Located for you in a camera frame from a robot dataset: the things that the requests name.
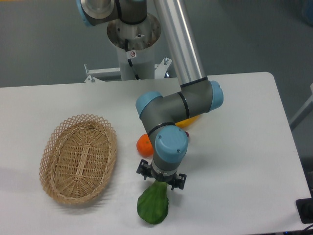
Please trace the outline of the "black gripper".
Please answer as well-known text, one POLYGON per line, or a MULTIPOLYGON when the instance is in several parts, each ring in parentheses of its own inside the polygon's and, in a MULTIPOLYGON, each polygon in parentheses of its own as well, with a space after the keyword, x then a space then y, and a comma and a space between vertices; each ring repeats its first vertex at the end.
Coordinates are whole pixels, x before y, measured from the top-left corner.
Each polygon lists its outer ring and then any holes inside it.
POLYGON ((144 177, 144 180, 147 178, 155 178, 157 181, 166 182, 171 186, 171 190, 179 188, 184 189, 185 181, 187 178, 186 174, 180 173, 177 175, 176 170, 172 171, 161 171, 159 169, 154 169, 149 163, 142 159, 139 163, 139 166, 136 170, 137 174, 140 174, 144 177))

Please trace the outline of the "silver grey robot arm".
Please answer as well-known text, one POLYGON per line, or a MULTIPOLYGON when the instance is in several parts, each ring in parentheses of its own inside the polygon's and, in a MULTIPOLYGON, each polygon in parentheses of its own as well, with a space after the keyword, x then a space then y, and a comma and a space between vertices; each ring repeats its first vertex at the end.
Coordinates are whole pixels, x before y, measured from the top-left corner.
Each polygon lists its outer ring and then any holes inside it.
POLYGON ((219 84, 208 80, 182 0, 156 0, 157 15, 147 12, 144 0, 79 0, 77 7, 87 25, 107 23, 107 35, 118 54, 122 80, 155 79, 153 47, 164 34, 174 59, 181 90, 162 96, 147 92, 136 109, 154 149, 151 163, 137 169, 172 188, 183 189, 186 175, 177 169, 187 152, 187 134, 177 123, 219 108, 224 95, 219 84))

